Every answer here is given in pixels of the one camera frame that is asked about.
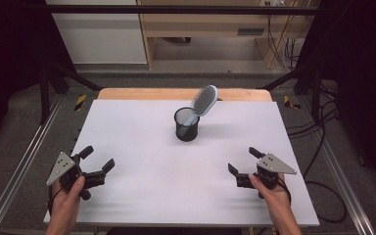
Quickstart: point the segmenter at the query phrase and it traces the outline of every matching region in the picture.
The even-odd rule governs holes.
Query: gray floor
[[[117,70],[112,70],[112,67],[108,67],[108,70],[93,67],[91,70],[86,68],[82,75],[99,85],[110,87],[200,87],[212,83],[217,87],[256,88],[286,72],[279,67],[266,70],[253,40],[193,38],[190,44],[186,44],[180,39],[165,38],[159,41],[157,50],[152,70],[134,67],[118,73]],[[46,212],[48,196],[45,181],[49,169],[61,151],[70,153],[73,149],[74,138],[79,135],[91,100],[97,96],[97,92],[90,91],[72,80],[68,79],[68,82],[68,95],[51,95],[52,100],[62,99],[60,110],[39,145],[28,171],[23,175],[21,185],[15,190],[15,196],[11,199],[5,216],[0,220],[1,234],[10,234],[8,231],[14,229],[16,233],[29,230],[29,234],[39,234],[39,231],[45,230],[46,225],[42,219]],[[285,95],[296,105],[303,105],[301,102],[306,99],[293,93],[290,89],[293,84],[294,81],[290,81],[271,92],[286,127],[310,121],[304,109],[284,106]],[[335,89],[333,82],[328,85]],[[86,94],[87,99],[80,111],[74,111],[80,94]],[[327,100],[327,97],[322,97],[322,102]],[[36,85],[15,94],[10,101],[9,112],[0,128],[0,196],[8,182],[11,182],[12,174],[17,170],[17,165],[22,161],[29,142],[39,127],[39,104],[39,87]],[[326,124],[326,136],[376,233],[376,171],[358,163],[358,151],[339,119],[333,119]],[[291,143],[303,171],[316,150],[316,134],[291,139]],[[326,159],[325,153],[319,155],[307,179],[338,190]],[[338,218],[342,214],[340,201],[334,195],[317,186],[307,185],[307,188],[318,214],[328,218]],[[304,228],[304,234],[358,234],[353,220],[355,217],[349,214],[340,223],[320,220],[320,226]],[[93,228],[88,226],[77,226],[76,229],[77,232],[92,230]]]

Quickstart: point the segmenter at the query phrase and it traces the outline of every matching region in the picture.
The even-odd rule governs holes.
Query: cabinet
[[[134,0],[46,0],[61,5],[136,5]],[[136,14],[53,14],[75,65],[145,64]]]
[[[193,5],[193,6],[250,6],[258,7],[260,0],[137,0],[139,5]],[[286,0],[285,6],[316,6],[319,1]],[[275,63],[275,54],[270,49],[267,38],[270,30],[272,45],[277,53],[283,48],[284,38],[304,38],[310,27],[310,19],[305,16],[251,15],[140,15],[142,34],[148,66],[152,66],[155,43],[158,37],[253,37],[268,69]]]

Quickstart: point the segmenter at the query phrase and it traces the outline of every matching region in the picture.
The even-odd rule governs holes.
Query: black pole
[[[263,87],[258,87],[257,89],[264,89],[264,90],[270,91],[270,90],[276,88],[277,86],[285,83],[286,81],[288,81],[290,79],[299,77],[304,72],[306,72],[307,69],[308,69],[308,64],[304,64],[301,67],[296,68],[294,70],[291,70],[290,72],[284,74],[280,78],[277,78],[276,80],[272,81],[271,83],[269,83],[269,84],[267,84]]]
[[[73,71],[71,71],[71,70],[67,70],[67,69],[61,67],[60,65],[53,64],[53,68],[54,68],[56,71],[58,71],[58,72],[60,72],[60,73],[62,73],[62,74],[64,74],[64,75],[66,75],[66,76],[71,77],[72,79],[74,79],[74,80],[80,82],[81,84],[87,86],[88,88],[90,88],[90,89],[92,89],[92,90],[100,91],[100,90],[102,90],[102,89],[104,88],[104,87],[101,87],[101,86],[99,86],[99,85],[96,85],[96,84],[94,84],[93,82],[91,82],[91,81],[85,79],[84,77],[78,75],[76,72],[73,72]]]

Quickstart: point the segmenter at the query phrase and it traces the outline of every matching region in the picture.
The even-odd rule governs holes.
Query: white cabinet
[[[47,4],[136,5],[134,0],[47,0]],[[147,64],[137,14],[53,14],[74,64]]]

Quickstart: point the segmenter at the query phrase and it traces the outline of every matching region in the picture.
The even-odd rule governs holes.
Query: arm
[[[284,181],[285,176],[283,173],[279,174],[279,177]],[[289,198],[285,190],[280,186],[276,186],[274,189],[269,190],[257,177],[249,175],[249,178],[253,186],[263,194],[267,203],[270,218],[279,233],[282,235],[301,235],[301,228],[298,226],[295,216],[293,215]]]
[[[84,181],[83,176],[78,177],[68,193],[65,192],[59,181],[56,182],[53,192],[61,191],[54,198],[52,215],[46,235],[67,235],[74,229],[80,204],[79,193],[84,186]]]

